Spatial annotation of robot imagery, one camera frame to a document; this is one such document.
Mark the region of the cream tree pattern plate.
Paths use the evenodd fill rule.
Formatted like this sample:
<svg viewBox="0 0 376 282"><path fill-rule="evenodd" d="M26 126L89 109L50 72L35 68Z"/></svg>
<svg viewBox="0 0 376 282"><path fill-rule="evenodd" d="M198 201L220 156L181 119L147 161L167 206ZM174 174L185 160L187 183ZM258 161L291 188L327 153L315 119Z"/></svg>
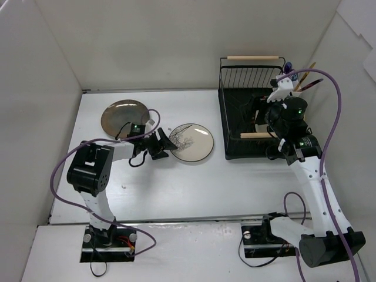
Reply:
<svg viewBox="0 0 376 282"><path fill-rule="evenodd" d="M214 148L212 133L196 123L176 127L171 131L169 139L177 147L172 150L173 156L183 162L194 163L204 160Z"/></svg>

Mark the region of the brown speckled plate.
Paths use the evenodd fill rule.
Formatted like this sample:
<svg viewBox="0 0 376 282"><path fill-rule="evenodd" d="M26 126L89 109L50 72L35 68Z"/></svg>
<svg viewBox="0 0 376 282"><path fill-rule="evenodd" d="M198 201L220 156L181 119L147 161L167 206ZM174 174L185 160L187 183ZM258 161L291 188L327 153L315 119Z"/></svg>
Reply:
<svg viewBox="0 0 376 282"><path fill-rule="evenodd" d="M130 132L131 123L145 125L149 118L148 108L142 102L125 99L109 105L102 113L100 124L107 135L123 139Z"/></svg>

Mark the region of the black striped plate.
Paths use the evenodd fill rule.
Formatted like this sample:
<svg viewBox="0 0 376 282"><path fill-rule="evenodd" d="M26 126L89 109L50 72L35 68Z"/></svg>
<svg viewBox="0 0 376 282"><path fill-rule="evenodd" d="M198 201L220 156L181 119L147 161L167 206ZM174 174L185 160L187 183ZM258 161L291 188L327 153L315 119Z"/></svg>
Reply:
<svg viewBox="0 0 376 282"><path fill-rule="evenodd" d="M266 132L267 122L265 120L266 108L256 110L254 127L257 133Z"/></svg>

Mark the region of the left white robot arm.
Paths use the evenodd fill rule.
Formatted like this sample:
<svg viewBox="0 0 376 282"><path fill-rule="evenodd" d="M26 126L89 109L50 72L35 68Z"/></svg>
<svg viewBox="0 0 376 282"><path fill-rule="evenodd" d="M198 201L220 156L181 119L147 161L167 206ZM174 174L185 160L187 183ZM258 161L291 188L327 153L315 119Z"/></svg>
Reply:
<svg viewBox="0 0 376 282"><path fill-rule="evenodd" d="M82 196L86 207L98 215L90 215L89 231L92 240L97 240L106 247L115 244L118 238L116 217L110 210L105 191L112 163L121 159L127 159L131 163L140 153L143 153L143 157L149 154L153 160L158 160L168 157L168 150L177 149L162 128L158 128L156 133L143 136L145 125L128 125L130 131L127 137L131 138L130 141L114 145L82 141L82 147L76 151L67 173L67 182Z"/></svg>

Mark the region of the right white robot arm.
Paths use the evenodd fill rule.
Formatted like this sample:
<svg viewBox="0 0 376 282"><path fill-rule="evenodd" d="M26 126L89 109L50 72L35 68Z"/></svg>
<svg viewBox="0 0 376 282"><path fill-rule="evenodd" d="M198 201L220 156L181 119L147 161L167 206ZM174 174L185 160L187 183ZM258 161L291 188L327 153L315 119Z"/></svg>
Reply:
<svg viewBox="0 0 376 282"><path fill-rule="evenodd" d="M285 213L270 213L261 222L261 238L268 243L282 239L298 248L310 268L349 260L366 244L366 239L341 211L326 174L324 153L304 121L307 102L288 96L267 99L267 104L265 122L276 134L278 151L301 184L313 227L308 229Z"/></svg>

